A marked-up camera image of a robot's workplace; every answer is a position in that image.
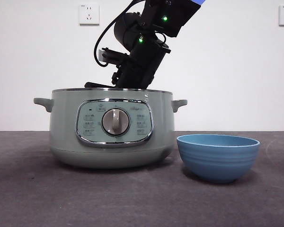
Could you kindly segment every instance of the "black cable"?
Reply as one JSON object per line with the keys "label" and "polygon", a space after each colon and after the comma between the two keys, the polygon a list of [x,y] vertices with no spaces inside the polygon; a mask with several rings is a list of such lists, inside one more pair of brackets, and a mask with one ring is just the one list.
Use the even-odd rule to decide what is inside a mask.
{"label": "black cable", "polygon": [[102,34],[100,35],[100,37],[98,38],[96,44],[95,44],[95,48],[94,48],[94,58],[97,62],[97,64],[101,67],[106,67],[108,65],[108,62],[106,64],[102,64],[101,62],[99,62],[98,58],[97,58],[97,49],[98,49],[98,45],[101,41],[101,39],[103,38],[103,36],[105,35],[105,33],[110,29],[110,27],[120,18],[122,17],[133,5],[141,2],[141,1],[145,1],[145,0],[133,0],[128,7],[126,7],[125,10],[123,10],[122,13],[120,13],[119,16],[117,16],[112,22],[110,22],[110,24],[105,28],[105,30],[102,32]]}
{"label": "black cable", "polygon": [[161,34],[164,37],[164,41],[162,43],[162,45],[166,42],[166,36],[162,33],[162,32],[155,32],[157,34]]}

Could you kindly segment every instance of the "control panel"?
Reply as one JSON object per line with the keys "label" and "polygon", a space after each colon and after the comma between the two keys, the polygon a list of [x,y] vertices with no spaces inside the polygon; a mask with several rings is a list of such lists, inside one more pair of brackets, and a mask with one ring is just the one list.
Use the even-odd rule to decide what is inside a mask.
{"label": "control panel", "polygon": [[78,110],[76,133],[89,146],[134,146],[146,141],[152,131],[151,108],[143,101],[88,100]]}

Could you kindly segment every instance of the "electric pressure cooker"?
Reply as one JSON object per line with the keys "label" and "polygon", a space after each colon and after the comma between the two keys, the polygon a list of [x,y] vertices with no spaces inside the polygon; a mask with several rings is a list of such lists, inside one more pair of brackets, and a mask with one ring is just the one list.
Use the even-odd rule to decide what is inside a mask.
{"label": "electric pressure cooker", "polygon": [[187,100],[168,91],[70,88],[35,98],[50,118],[50,148],[60,161],[87,168],[126,168],[167,157],[174,116]]}

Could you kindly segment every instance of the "table surface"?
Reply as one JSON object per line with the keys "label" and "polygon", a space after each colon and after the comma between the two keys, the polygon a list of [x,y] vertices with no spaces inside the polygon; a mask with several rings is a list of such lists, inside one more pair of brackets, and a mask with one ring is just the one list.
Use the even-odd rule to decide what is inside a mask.
{"label": "table surface", "polygon": [[206,183],[177,146],[149,166],[75,168],[54,159],[49,132],[0,132],[0,227],[284,227],[284,132],[207,133],[261,141],[252,169]]}

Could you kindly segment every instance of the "cooker handle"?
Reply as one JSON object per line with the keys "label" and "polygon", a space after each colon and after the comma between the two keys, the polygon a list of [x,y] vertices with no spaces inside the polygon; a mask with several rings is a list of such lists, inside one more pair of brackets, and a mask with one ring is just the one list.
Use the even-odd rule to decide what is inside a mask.
{"label": "cooker handle", "polygon": [[53,99],[49,98],[34,98],[34,103],[45,107],[46,111],[51,113],[53,109]]}
{"label": "cooker handle", "polygon": [[172,110],[174,113],[178,111],[179,107],[184,106],[184,105],[187,105],[186,99],[171,101],[171,106],[172,106]]}

